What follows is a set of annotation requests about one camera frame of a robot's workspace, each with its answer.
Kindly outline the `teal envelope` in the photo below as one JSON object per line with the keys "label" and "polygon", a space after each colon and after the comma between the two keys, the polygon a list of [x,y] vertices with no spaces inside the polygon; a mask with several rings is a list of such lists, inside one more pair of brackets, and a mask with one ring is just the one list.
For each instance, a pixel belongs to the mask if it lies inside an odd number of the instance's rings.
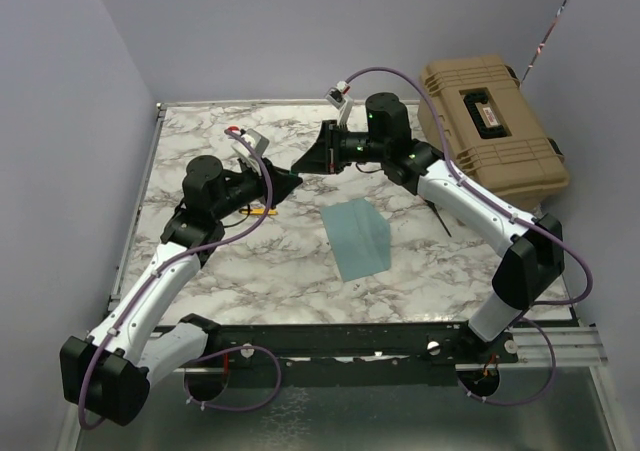
{"label": "teal envelope", "polygon": [[341,279],[372,276],[391,268],[391,229],[366,199],[321,209],[321,217]]}

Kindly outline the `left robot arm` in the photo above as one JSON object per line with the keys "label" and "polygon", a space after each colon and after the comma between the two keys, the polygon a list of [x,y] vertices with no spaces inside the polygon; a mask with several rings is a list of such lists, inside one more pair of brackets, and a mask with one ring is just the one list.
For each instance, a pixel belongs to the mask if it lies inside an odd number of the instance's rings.
{"label": "left robot arm", "polygon": [[217,325],[198,316],[181,320],[158,339],[152,332],[178,292],[214,251],[234,240],[224,218],[261,200],[268,209],[300,186],[300,176],[268,159],[227,170],[210,155],[189,162],[183,198],[166,224],[150,264],[109,315],[83,338],[70,337],[60,351],[63,393],[76,404],[82,429],[104,421],[125,426],[142,410],[151,389],[191,361],[206,366],[220,356]]}

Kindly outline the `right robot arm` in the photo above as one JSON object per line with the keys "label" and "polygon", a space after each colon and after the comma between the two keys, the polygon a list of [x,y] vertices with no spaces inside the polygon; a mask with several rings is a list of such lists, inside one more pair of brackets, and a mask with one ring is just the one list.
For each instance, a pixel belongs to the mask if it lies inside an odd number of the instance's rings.
{"label": "right robot arm", "polygon": [[353,106],[347,86],[331,88],[327,101],[339,112],[321,124],[316,142],[292,166],[295,173],[339,174],[351,164],[378,163],[385,176],[409,193],[447,209],[478,233],[500,257],[493,292],[468,321],[459,338],[461,354],[481,362],[495,339],[562,274],[562,226],[546,215],[519,210],[448,165],[441,151],[413,138],[408,110],[393,93],[369,96],[367,129],[351,132]]}

